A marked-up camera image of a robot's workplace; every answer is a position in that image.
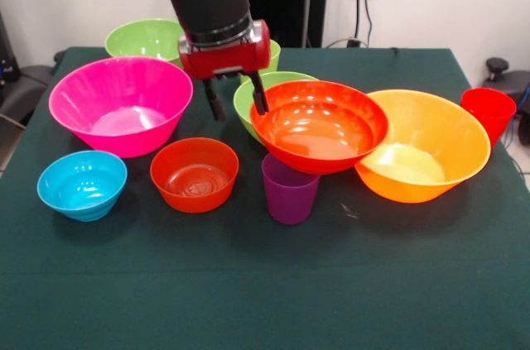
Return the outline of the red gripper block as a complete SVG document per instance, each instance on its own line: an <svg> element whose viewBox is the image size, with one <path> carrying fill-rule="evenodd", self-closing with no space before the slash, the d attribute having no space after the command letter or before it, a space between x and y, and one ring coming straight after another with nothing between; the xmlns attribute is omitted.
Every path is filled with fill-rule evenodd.
<svg viewBox="0 0 530 350"><path fill-rule="evenodd" d="M270 31L264 20L253 21L239 37L217 46L191 44L181 36L178 51L184 71L193 79L200 79L216 121L224 121L226 114L218 94L212 86L212 78L221 75L249 74L253 83L253 100L259 115L269 112L267 97L259 70L269 66L271 52Z"/></svg>

